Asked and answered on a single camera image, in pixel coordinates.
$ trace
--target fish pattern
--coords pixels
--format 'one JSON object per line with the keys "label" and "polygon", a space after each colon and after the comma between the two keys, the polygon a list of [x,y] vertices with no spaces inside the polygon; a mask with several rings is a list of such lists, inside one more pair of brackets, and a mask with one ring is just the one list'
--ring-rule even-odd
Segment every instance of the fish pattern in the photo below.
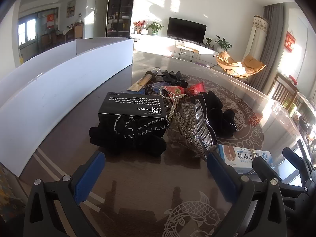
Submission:
{"label": "fish pattern", "polygon": [[197,222],[200,227],[203,223],[210,226],[217,226],[220,222],[217,211],[210,206],[209,198],[201,191],[199,191],[201,198],[200,201],[186,201],[176,206],[174,209],[165,211],[169,217],[165,223],[165,230],[162,237],[180,237],[177,232],[177,226],[185,225],[185,217],[190,217]]}

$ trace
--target glass tabletop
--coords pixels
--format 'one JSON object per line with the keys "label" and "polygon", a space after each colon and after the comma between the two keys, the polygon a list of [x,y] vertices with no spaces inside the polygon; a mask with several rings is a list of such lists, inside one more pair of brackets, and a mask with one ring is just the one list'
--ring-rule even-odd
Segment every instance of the glass tabletop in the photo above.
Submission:
{"label": "glass tabletop", "polygon": [[[105,168],[93,195],[88,198],[89,203],[81,205],[101,236],[204,237],[213,233],[232,205],[225,201],[206,162],[187,147],[169,140],[167,134],[167,149],[158,158],[132,149],[112,155],[89,142],[89,128],[98,125],[98,110],[106,94],[126,90],[155,67],[162,71],[180,70],[187,75],[189,85],[204,82],[207,91],[215,92],[224,108],[235,112],[238,131],[219,142],[270,151],[282,182],[300,185],[298,171],[282,156],[282,149],[290,147],[302,156],[296,144],[301,136],[281,105],[207,67],[134,52],[133,64],[69,112],[42,142],[40,154],[35,153],[53,163],[46,163],[46,167],[54,165],[50,171],[59,178],[59,172],[72,174],[95,150],[105,153]],[[31,185],[41,172],[44,181],[52,180],[51,174],[45,173],[32,157],[21,179]]]}

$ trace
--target metal screw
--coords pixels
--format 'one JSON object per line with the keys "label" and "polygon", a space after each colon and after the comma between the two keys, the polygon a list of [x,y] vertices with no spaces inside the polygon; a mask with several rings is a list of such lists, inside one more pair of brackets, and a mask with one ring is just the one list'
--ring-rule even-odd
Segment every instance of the metal screw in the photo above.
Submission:
{"label": "metal screw", "polygon": [[36,180],[34,181],[34,184],[35,184],[35,185],[39,185],[40,182],[41,182],[40,179],[36,179]]}
{"label": "metal screw", "polygon": [[63,176],[63,181],[64,181],[64,182],[67,182],[67,181],[70,180],[70,178],[71,178],[70,175],[64,175],[64,176]]}
{"label": "metal screw", "polygon": [[244,181],[244,182],[248,182],[249,181],[249,177],[246,176],[246,175],[242,175],[241,176],[241,180]]}
{"label": "metal screw", "polygon": [[270,180],[270,183],[271,183],[272,185],[277,185],[277,181],[274,180],[274,179],[271,179],[271,180]]}

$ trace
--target painting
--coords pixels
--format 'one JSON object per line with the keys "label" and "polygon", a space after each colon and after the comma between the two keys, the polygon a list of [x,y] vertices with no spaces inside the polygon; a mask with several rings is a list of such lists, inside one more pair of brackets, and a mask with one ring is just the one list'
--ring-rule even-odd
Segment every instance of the painting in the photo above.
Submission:
{"label": "painting", "polygon": [[76,0],[71,0],[67,3],[67,18],[70,18],[75,15],[75,7],[76,7]]}
{"label": "painting", "polygon": [[286,39],[285,39],[285,48],[288,49],[289,52],[293,51],[295,45],[295,38],[287,31]]}

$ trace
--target television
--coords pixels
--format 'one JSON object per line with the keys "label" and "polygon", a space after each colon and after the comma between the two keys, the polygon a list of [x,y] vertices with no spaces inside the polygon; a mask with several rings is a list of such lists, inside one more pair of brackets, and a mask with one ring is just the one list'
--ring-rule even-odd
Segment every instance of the television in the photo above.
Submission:
{"label": "television", "polygon": [[167,36],[203,43],[206,26],[176,18],[169,18]]}

